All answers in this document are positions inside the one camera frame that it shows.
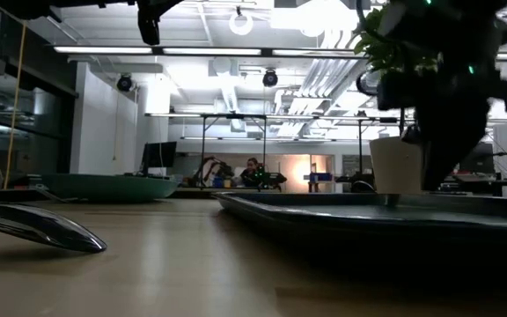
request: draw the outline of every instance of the blue object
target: blue object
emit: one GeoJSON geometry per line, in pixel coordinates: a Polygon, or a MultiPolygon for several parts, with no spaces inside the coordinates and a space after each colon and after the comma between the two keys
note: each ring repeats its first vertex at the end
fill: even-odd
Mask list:
{"type": "Polygon", "coordinates": [[[318,181],[333,181],[334,176],[331,173],[310,173],[310,182],[318,181]]]}
{"type": "Polygon", "coordinates": [[[212,180],[212,187],[213,188],[223,188],[224,187],[224,179],[222,177],[215,177],[214,180],[212,180]]]}

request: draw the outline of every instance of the security camera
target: security camera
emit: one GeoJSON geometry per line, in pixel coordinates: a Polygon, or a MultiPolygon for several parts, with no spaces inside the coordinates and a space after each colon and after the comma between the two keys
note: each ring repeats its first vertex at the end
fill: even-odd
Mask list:
{"type": "Polygon", "coordinates": [[[120,92],[130,92],[133,88],[133,82],[130,74],[122,74],[121,79],[116,83],[120,92]]]}
{"type": "Polygon", "coordinates": [[[279,81],[279,77],[275,73],[275,70],[266,70],[265,75],[263,76],[263,85],[266,87],[273,87],[277,85],[279,81]]]}

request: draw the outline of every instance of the window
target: window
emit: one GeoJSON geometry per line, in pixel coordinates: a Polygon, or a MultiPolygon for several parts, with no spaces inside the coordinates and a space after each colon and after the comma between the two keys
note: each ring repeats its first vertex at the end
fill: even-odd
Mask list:
{"type": "MultiPolygon", "coordinates": [[[[17,79],[0,77],[0,123],[11,126],[17,79]]],[[[37,87],[21,85],[18,94],[15,126],[18,129],[36,131],[60,137],[69,132],[71,126],[63,124],[62,99],[37,87]]]]}
{"type": "MultiPolygon", "coordinates": [[[[7,167],[11,128],[0,125],[0,167],[7,167]]],[[[56,173],[58,171],[59,140],[34,133],[15,130],[11,149],[12,175],[29,173],[56,173]]]]}
{"type": "MultiPolygon", "coordinates": [[[[0,168],[3,173],[11,141],[16,86],[16,78],[0,76],[0,168]]],[[[11,149],[11,180],[25,174],[69,171],[73,120],[70,101],[73,100],[21,81],[11,149]]]]}

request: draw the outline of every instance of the white flower pot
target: white flower pot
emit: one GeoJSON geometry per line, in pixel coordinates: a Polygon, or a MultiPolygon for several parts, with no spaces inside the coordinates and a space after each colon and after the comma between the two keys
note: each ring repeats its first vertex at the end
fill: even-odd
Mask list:
{"type": "Polygon", "coordinates": [[[379,194],[420,195],[422,192],[422,150],[399,137],[372,140],[371,160],[379,194]]]}

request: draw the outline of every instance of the person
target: person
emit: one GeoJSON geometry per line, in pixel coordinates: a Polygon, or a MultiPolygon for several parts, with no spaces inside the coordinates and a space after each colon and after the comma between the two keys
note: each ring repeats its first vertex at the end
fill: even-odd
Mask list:
{"type": "Polygon", "coordinates": [[[247,161],[247,168],[242,172],[239,176],[242,179],[242,183],[246,187],[257,187],[259,185],[259,181],[255,177],[255,173],[259,167],[259,163],[256,158],[250,158],[247,161]]]}

